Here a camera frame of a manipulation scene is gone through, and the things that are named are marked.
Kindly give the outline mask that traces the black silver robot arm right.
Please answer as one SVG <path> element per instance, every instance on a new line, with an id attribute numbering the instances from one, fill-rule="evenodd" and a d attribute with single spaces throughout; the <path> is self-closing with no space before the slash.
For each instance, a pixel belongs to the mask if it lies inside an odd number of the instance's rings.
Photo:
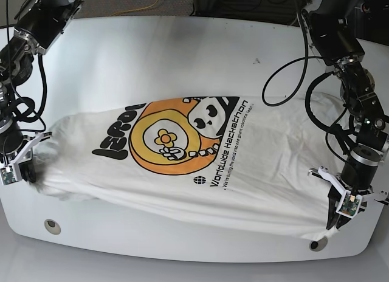
<path id="1" fill-rule="evenodd" d="M 209 85 L 189 96 L 67 116 L 52 127 L 21 130 L 41 118 L 16 87 L 32 61 L 64 30 L 81 0 L 37 0 L 1 50 L 1 182 L 27 181 L 46 195 L 85 197 L 179 221 L 299 238 L 340 227 L 338 184 L 304 176 L 321 150 L 297 106 L 270 114 L 247 81 Z"/>

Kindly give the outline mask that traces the black silver robot arm left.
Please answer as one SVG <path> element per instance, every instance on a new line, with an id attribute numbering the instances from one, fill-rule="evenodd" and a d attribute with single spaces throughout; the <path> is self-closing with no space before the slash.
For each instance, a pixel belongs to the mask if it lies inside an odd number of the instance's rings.
<path id="1" fill-rule="evenodd" d="M 339 229 L 365 210 L 371 201 L 388 204 L 388 193 L 375 193 L 371 183 L 379 164 L 388 154 L 388 116 L 374 91 L 374 80 L 362 67 L 362 46 L 348 28 L 346 17 L 359 0 L 310 0 L 299 13 L 310 41 L 327 71 L 308 87 L 305 108 L 310 120 L 326 135 L 332 134 L 346 156 L 341 173 L 333 175 L 325 167 L 313 173 L 331 183 L 328 193 L 327 229 Z M 341 81 L 340 96 L 349 127 L 334 121 L 322 123 L 311 109 L 315 87 L 330 75 Z"/>

